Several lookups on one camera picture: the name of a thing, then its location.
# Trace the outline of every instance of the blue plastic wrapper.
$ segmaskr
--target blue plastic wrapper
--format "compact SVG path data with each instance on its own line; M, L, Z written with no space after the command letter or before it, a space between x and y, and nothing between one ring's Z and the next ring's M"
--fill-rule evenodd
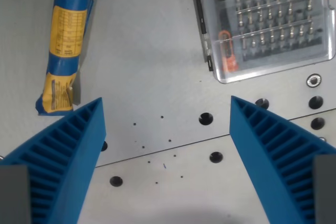
M39 115L73 111L71 86L92 6L93 0L54 0L46 81L35 105Z

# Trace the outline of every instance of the small black dot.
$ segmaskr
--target small black dot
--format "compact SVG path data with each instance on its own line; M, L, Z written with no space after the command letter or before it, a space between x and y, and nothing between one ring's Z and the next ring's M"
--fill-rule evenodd
M263 109L268 109L269 107L269 101L267 99L264 99L264 98L260 98L259 100L257 100L255 102L255 104L258 106L258 107L261 107Z
M311 121L310 126L313 130L320 130L324 127L325 120L323 118L315 118Z
M319 96L316 96L316 97L313 97L309 100L309 103L308 103L309 107L313 110L317 110L319 108L322 107L323 105L323 98L322 97L319 97Z
M122 183L123 183L123 181L122 181L121 177L114 176L114 177L110 178L110 184L114 187L121 186Z
M209 125L213 122L214 117L210 113L205 112L205 113L200 115L198 120L201 123L201 125Z
M212 163L217 164L223 160L223 155L220 152L212 152L209 158Z
M107 149L107 143L104 141L103 146L102 146L102 148L101 148L101 151L102 151L102 152L103 152L103 151L106 151L106 149Z

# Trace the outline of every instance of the yellow label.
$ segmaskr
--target yellow label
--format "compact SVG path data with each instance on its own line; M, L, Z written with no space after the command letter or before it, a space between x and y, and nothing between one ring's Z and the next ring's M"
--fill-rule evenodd
M47 113L72 110L72 83L76 74L72 76L54 76L47 73L43 90L43 108Z
M50 52L69 58L78 56L82 50L86 10L66 10L54 7L51 22Z

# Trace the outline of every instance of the screw hole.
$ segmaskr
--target screw hole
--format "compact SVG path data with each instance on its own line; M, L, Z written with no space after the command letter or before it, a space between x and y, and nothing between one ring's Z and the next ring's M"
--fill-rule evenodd
M223 160L223 155L220 152L212 152L209 158L212 163L217 164Z
M118 176L114 176L112 178L110 178L110 184L114 187L119 187L121 186L123 183L122 178L118 177Z
M200 115L198 120L201 123L201 125L209 125L213 122L214 117L210 113L205 112L205 113Z
M107 143L106 141L104 141L103 146L101 148L101 152L106 151L106 149L107 149Z
M264 99L264 98L260 98L259 100L257 100L255 102L255 104L258 106L258 107L261 107L263 109L268 109L269 107L269 101L267 99Z
M325 120L323 118L315 118L311 121L310 126L313 130L320 130L324 127Z
M319 108L322 107L323 105L323 98L322 97L319 97L319 96L316 96L316 97L313 97L309 100L309 103L308 103L309 107L313 110L317 110Z
M321 81L322 81L321 76L317 73L314 73L307 78L307 85L310 88L316 88L318 85L321 84Z

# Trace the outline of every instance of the clear plastic case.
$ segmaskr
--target clear plastic case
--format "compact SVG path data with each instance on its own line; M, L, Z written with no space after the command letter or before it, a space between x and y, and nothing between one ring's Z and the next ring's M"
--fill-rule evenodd
M328 0L201 0L207 45L221 83L330 60Z

